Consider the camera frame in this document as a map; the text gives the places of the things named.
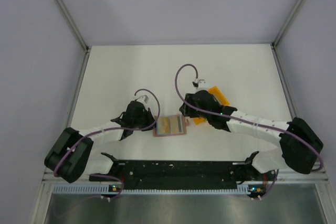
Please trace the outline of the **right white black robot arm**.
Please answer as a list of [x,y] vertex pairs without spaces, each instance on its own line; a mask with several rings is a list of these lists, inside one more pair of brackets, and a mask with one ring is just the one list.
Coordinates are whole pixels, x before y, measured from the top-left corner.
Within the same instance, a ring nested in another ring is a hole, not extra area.
[[225,106],[201,90],[183,97],[180,111],[184,116],[204,118],[217,130],[240,133],[275,146],[269,151],[255,151],[246,158],[245,174],[252,180],[271,170],[291,168],[300,174],[310,174],[321,156],[323,143],[301,118],[290,122],[266,120]]

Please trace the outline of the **tan leather card holder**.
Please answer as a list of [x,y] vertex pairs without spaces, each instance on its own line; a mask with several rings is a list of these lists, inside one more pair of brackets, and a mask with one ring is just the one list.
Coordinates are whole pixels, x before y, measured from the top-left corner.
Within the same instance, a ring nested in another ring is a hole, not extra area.
[[159,117],[153,129],[154,137],[168,137],[187,134],[188,120],[183,115]]

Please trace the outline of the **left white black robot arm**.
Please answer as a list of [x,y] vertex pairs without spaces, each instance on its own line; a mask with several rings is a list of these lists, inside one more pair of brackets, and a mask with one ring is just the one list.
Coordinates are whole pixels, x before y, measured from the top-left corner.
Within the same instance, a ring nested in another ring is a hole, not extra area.
[[47,154],[44,165],[52,171],[57,169],[57,176],[68,183],[90,174],[102,174],[107,180],[116,179],[119,168],[103,148],[126,139],[135,130],[152,129],[149,126],[154,117],[147,102],[147,96],[140,96],[131,101],[119,117],[101,126],[80,131],[71,127],[64,129]]

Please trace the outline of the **yellow plastic bin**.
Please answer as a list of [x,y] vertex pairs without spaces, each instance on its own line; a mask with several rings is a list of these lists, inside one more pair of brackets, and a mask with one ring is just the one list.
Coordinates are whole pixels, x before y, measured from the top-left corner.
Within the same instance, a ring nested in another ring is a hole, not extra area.
[[219,130],[227,128],[229,118],[205,113],[204,111],[206,110],[218,114],[231,115],[233,111],[229,106],[221,105],[217,99],[206,90],[196,92],[193,95],[193,102],[194,106],[198,108],[198,115],[207,119],[211,126]]

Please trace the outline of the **gold credit card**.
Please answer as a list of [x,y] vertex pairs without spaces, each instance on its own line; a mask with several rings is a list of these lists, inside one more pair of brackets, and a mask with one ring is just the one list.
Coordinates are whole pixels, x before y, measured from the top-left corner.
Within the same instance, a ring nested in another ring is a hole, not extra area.
[[170,130],[171,134],[182,134],[183,133],[183,122],[180,115],[175,115],[170,117]]
[[157,121],[157,135],[168,135],[170,134],[170,119],[167,117],[159,118]]

